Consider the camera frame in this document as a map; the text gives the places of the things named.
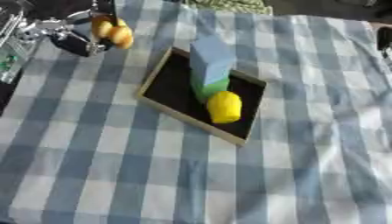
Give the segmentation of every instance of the light blue block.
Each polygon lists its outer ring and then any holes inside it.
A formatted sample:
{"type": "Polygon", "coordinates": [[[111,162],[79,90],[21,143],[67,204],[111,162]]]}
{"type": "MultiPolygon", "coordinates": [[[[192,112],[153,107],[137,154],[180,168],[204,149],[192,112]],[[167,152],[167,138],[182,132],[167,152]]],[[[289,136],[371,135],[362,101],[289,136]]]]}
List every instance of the light blue block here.
{"type": "Polygon", "coordinates": [[[204,85],[227,78],[235,56],[228,46],[212,35],[191,43],[190,66],[204,85]]]}

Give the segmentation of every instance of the green block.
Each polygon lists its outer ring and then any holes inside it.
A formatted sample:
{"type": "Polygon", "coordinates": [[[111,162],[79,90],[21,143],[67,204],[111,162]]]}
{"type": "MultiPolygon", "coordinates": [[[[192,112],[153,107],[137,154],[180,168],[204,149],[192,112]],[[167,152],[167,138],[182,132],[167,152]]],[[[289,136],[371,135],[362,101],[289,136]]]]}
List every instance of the green block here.
{"type": "Polygon", "coordinates": [[[196,74],[191,75],[191,86],[196,98],[199,102],[204,103],[207,99],[220,91],[228,90],[228,83],[230,79],[228,77],[217,80],[214,83],[203,86],[202,81],[199,80],[199,77],[196,74]]]}

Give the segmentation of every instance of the tray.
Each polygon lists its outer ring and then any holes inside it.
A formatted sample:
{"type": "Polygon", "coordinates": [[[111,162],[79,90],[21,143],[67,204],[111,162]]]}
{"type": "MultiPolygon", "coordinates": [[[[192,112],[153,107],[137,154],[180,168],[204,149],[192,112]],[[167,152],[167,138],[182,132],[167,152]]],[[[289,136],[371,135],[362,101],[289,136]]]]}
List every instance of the tray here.
{"type": "Polygon", "coordinates": [[[228,91],[242,100],[241,119],[226,124],[211,123],[205,104],[195,98],[190,85],[189,53],[170,48],[157,63],[136,97],[186,123],[191,123],[230,143],[246,143],[256,118],[266,82],[231,70],[228,91]]]}

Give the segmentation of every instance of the blue and white checkered tablecloth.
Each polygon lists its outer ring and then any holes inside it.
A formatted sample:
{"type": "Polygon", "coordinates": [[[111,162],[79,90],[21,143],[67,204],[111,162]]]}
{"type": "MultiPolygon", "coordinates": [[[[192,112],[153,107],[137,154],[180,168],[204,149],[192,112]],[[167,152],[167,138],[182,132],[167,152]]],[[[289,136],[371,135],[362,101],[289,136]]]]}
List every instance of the blue and white checkered tablecloth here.
{"type": "Polygon", "coordinates": [[[368,23],[128,1],[131,50],[43,43],[0,119],[17,223],[392,223],[391,72],[368,23]],[[269,83],[236,147],[133,96],[171,45],[218,33],[269,83]]]}

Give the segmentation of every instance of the wooden frame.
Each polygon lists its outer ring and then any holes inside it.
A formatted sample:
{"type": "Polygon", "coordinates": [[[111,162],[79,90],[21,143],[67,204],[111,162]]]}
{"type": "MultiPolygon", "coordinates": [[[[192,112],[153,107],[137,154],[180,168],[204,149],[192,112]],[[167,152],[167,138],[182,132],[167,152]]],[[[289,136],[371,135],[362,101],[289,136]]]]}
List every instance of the wooden frame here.
{"type": "MultiPolygon", "coordinates": [[[[146,92],[146,90],[149,88],[149,86],[151,85],[151,83],[155,80],[155,78],[157,77],[157,75],[159,74],[159,71],[162,69],[162,67],[164,66],[165,62],[169,59],[169,57],[171,56],[172,53],[177,53],[179,55],[182,55],[184,57],[189,58],[189,53],[185,52],[181,49],[178,48],[169,48],[166,53],[164,54],[164,57],[157,63],[157,66],[152,70],[151,74],[149,75],[149,77],[147,78],[147,80],[145,81],[145,83],[140,87],[140,89],[137,91],[136,93],[136,97],[141,101],[141,102],[146,102],[147,104],[151,105],[153,108],[158,109],[158,110],[162,110],[163,112],[165,112],[166,114],[173,116],[174,118],[179,119],[180,121],[186,122],[186,123],[190,123],[193,124],[197,127],[202,128],[203,130],[209,131],[211,132],[213,135],[217,136],[217,137],[221,137],[222,139],[225,139],[226,141],[233,143],[233,144],[239,144],[239,145],[244,145],[249,137],[249,133],[247,134],[247,136],[245,138],[240,138],[238,136],[232,135],[222,129],[218,129],[208,123],[205,122],[201,122],[193,117],[190,117],[189,115],[185,115],[181,112],[178,112],[177,110],[173,109],[173,108],[169,108],[167,106],[165,106],[164,104],[161,104],[157,101],[153,101],[152,99],[144,96],[144,93],[146,92]]],[[[241,79],[244,79],[246,81],[249,81],[251,83],[255,83],[256,85],[263,87],[266,85],[266,83],[264,81],[258,80],[255,77],[249,76],[245,73],[236,71],[236,70],[232,70],[230,75],[239,77],[241,79]]],[[[260,108],[260,102],[258,102],[257,105],[257,111],[255,112],[255,116],[259,111],[260,108]]]]}

